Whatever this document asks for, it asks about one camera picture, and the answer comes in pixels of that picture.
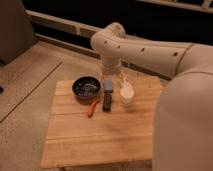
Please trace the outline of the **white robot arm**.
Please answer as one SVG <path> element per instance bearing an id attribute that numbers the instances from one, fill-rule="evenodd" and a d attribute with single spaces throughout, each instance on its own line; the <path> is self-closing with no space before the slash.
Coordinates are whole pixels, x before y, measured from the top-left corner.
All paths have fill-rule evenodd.
<path id="1" fill-rule="evenodd" d="M 126 60 L 170 79 L 154 117 L 152 170 L 213 171 L 213 46 L 130 39 L 117 22 L 90 43 L 107 74 Z"/>

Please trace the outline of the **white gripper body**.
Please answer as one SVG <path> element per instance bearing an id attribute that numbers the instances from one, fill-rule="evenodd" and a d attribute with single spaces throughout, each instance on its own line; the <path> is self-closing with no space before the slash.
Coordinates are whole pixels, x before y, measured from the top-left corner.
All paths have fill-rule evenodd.
<path id="1" fill-rule="evenodd" d="M 117 82 L 122 85 L 126 81 L 126 77 L 122 71 L 122 64 L 118 63 L 117 65 L 106 66 L 104 63 L 101 63 L 101 82 L 105 80 L 116 79 Z"/>

